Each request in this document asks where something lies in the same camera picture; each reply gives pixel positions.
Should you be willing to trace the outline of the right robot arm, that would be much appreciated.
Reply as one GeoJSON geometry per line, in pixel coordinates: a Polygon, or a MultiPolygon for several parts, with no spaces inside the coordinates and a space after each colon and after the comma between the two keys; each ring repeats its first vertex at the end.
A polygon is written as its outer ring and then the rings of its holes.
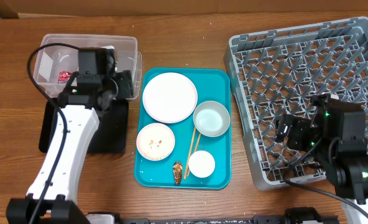
{"type": "Polygon", "coordinates": [[[342,204],[349,223],[368,223],[368,153],[366,114],[357,103],[340,101],[336,95],[315,95],[311,119],[283,114],[276,121],[275,142],[303,151],[288,164],[282,180],[293,187],[322,194],[342,204]],[[312,157],[324,170],[335,193],[292,182],[286,175],[312,157]]]}

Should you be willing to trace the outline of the small white cup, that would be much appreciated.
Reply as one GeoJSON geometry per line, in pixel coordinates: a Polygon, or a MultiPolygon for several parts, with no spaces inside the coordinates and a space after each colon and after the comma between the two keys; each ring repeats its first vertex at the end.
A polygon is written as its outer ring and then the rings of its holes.
{"type": "Polygon", "coordinates": [[[190,172],[198,178],[209,177],[215,169],[216,163],[211,153],[207,151],[196,151],[190,156],[190,172]]]}

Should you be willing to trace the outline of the pink bowl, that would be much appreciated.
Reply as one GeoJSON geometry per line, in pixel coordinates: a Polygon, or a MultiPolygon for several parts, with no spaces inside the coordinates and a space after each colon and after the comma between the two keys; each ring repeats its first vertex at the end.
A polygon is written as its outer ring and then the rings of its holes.
{"type": "Polygon", "coordinates": [[[175,136],[167,125],[151,123],[139,131],[136,147],[139,154],[147,160],[161,161],[172,153],[175,136]]]}

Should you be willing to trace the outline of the silver red foil wrapper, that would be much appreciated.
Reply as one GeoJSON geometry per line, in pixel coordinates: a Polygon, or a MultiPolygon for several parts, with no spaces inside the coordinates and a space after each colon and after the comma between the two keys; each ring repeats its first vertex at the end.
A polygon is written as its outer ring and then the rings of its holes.
{"type": "Polygon", "coordinates": [[[61,71],[58,76],[58,83],[66,83],[71,77],[71,72],[61,71]]]}

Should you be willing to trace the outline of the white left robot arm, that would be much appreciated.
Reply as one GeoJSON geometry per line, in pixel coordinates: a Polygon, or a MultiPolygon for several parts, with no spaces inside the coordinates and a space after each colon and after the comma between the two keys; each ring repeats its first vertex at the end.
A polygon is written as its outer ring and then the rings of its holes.
{"type": "Polygon", "coordinates": [[[119,72],[114,47],[77,48],[78,70],[56,98],[47,155],[26,196],[75,201],[87,153],[123,153],[132,95],[131,72],[119,72]]]}

